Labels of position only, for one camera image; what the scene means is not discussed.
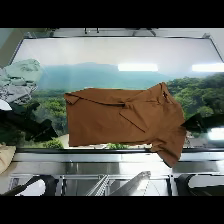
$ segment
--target sky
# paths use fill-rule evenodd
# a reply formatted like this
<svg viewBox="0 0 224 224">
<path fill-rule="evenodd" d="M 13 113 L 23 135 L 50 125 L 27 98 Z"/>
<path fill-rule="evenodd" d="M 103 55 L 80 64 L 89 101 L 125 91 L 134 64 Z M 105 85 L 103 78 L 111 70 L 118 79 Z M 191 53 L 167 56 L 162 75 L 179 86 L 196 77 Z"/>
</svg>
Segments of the sky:
<svg viewBox="0 0 224 224">
<path fill-rule="evenodd" d="M 173 77 L 202 75 L 191 71 L 193 64 L 222 63 L 209 39 L 159 37 L 25 39 L 14 62 L 30 58 L 42 66 L 155 63 L 159 73 Z"/>
</svg>

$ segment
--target brown cloth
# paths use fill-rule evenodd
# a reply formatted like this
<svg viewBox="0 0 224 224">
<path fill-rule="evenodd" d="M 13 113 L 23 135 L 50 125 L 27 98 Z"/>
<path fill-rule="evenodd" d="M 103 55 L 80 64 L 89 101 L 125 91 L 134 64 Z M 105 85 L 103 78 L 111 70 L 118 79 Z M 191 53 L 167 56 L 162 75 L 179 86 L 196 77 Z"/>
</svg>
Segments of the brown cloth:
<svg viewBox="0 0 224 224">
<path fill-rule="evenodd" d="M 66 93 L 69 146 L 150 144 L 172 167 L 186 130 L 182 108 L 165 83 L 147 90 L 90 88 Z"/>
</svg>

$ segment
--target shirt sleeve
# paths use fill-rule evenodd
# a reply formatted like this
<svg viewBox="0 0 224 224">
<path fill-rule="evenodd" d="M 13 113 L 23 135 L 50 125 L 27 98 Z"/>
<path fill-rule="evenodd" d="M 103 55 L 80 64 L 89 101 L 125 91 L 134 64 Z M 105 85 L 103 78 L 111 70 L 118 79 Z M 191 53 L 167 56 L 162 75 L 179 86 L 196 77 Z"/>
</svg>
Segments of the shirt sleeve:
<svg viewBox="0 0 224 224">
<path fill-rule="evenodd" d="M 186 129 L 182 126 L 164 131 L 152 142 L 152 152 L 158 155 L 169 166 L 173 167 L 180 159 L 186 138 Z"/>
</svg>

